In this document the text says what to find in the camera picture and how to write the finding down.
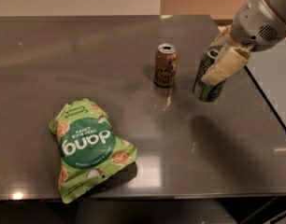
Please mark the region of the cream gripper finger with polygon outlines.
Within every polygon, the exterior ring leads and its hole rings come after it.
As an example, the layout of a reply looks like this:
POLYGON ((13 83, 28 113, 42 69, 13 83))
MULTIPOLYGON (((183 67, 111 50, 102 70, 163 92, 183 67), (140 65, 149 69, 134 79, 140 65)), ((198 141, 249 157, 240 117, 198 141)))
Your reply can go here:
POLYGON ((216 36, 214 41, 209 45, 208 49, 215 49, 220 52, 222 49, 228 49, 233 46, 236 41, 231 35, 231 26, 225 26, 221 32, 216 36))
POLYGON ((245 47, 231 46, 224 49, 201 80, 208 85, 216 86, 242 69, 248 63, 249 58, 250 51, 245 47))

